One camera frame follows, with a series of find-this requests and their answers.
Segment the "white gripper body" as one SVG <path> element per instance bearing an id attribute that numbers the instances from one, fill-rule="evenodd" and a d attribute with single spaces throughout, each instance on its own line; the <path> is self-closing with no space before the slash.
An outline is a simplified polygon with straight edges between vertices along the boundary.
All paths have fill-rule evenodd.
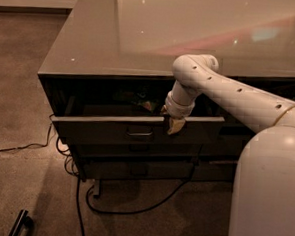
<path id="1" fill-rule="evenodd" d="M 192 113 L 192 110 L 195 106 L 195 103 L 191 105 L 180 105 L 172 98 L 172 92 L 169 91 L 164 102 L 164 109 L 173 119 L 182 119 L 189 116 Z"/>

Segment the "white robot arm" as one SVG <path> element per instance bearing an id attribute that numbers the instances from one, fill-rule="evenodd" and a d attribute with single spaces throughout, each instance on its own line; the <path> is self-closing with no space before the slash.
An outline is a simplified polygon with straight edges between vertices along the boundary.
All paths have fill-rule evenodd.
<path id="1" fill-rule="evenodd" d="M 295 236 L 295 102 L 217 73 L 211 55 L 173 62 L 175 84 L 163 111 L 178 133 L 205 94 L 256 135 L 240 154 L 228 236 Z"/>

